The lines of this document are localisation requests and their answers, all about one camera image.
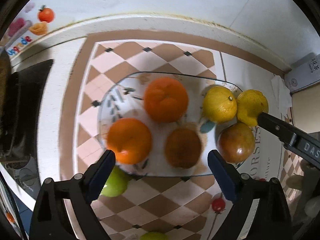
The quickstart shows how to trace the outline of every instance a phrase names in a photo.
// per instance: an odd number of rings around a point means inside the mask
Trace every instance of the screw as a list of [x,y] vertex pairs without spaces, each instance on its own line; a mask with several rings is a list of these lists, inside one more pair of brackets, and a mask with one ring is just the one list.
[[247,180],[250,178],[250,176],[246,173],[241,173],[241,178]]
[[44,183],[45,183],[45,184],[49,184],[51,181],[52,181],[51,178],[46,178],[46,179],[44,180]]
[[76,175],[74,175],[75,179],[81,179],[83,177],[83,175],[81,173],[77,173]]
[[272,181],[274,184],[277,184],[277,183],[279,182],[278,179],[276,179],[276,178],[272,178],[271,181]]

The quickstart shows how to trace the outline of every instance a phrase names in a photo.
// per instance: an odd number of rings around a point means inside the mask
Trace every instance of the fruit plate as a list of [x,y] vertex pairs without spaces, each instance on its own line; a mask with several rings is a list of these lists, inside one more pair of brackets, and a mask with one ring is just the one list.
[[[157,78],[171,77],[180,81],[186,88],[189,104],[183,117],[177,122],[156,123],[144,110],[143,94],[149,83]],[[149,156],[141,163],[127,165],[117,163],[123,171],[137,176],[158,177],[190,177],[212,174],[208,167],[207,155],[216,149],[216,142],[220,132],[236,123],[236,118],[223,124],[215,125],[202,117],[202,101],[206,92],[212,86],[223,86],[230,89],[235,97],[242,91],[236,85],[210,78],[190,76],[184,74],[138,72],[133,73],[115,84],[103,97],[99,113],[98,140],[106,147],[106,137],[110,126],[119,118],[132,117],[142,121],[151,131],[153,145]],[[167,136],[176,128],[189,128],[197,132],[202,153],[198,163],[190,169],[174,168],[164,156],[164,145]]]

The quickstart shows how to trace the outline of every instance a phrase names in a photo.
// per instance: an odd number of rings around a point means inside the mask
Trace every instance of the green fruit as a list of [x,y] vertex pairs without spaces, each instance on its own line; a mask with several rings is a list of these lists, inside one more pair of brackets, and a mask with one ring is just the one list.
[[103,187],[101,194],[106,197],[117,197],[124,193],[128,187],[128,176],[117,166],[114,166]]
[[149,232],[140,237],[140,240],[168,240],[169,238],[159,232]]

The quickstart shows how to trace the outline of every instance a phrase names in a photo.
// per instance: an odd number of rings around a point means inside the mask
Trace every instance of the crumpled white paper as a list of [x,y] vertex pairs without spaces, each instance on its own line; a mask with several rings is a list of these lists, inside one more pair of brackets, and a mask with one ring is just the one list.
[[280,76],[275,76],[271,79],[271,85],[280,113],[287,116],[288,108],[292,107],[289,88],[285,86],[284,80]]

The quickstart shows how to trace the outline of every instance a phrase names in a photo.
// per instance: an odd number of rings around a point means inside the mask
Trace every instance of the white wall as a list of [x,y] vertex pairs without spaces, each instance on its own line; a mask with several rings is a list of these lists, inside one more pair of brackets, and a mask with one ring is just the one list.
[[[320,38],[292,0],[31,0],[53,9],[49,31],[68,23],[121,13],[162,13],[215,22],[247,35],[292,64],[320,53]],[[18,17],[39,21],[36,11]]]

